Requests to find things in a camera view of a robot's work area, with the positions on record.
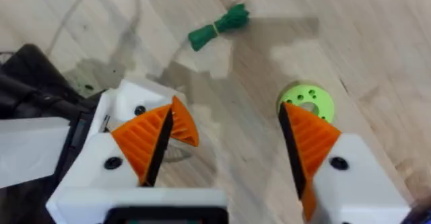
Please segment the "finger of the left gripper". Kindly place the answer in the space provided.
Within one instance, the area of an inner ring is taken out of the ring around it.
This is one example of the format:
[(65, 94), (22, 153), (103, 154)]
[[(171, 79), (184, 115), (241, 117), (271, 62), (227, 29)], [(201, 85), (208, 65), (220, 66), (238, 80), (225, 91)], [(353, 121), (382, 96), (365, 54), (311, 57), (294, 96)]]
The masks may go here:
[(116, 89), (102, 93), (98, 102), (89, 135), (101, 133), (105, 126), (116, 129), (135, 118), (135, 109), (143, 106), (146, 112), (160, 106), (172, 105), (174, 127), (171, 137), (194, 147), (199, 145), (197, 127), (187, 109), (183, 93), (148, 79), (140, 83), (124, 79)]

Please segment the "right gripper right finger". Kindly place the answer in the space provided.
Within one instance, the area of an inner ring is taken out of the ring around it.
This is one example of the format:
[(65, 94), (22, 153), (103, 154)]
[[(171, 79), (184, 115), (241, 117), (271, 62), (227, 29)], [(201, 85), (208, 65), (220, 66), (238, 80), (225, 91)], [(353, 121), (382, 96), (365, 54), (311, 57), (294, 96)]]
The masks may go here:
[(402, 223), (409, 203), (363, 139), (313, 113), (279, 107), (305, 223)]

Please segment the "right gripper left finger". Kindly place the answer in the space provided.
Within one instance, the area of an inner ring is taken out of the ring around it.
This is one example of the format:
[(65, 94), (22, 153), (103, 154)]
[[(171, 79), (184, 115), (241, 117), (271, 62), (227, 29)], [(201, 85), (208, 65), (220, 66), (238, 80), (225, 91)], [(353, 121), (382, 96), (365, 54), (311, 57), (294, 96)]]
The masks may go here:
[(92, 135), (58, 189), (153, 186), (172, 126), (169, 104)]

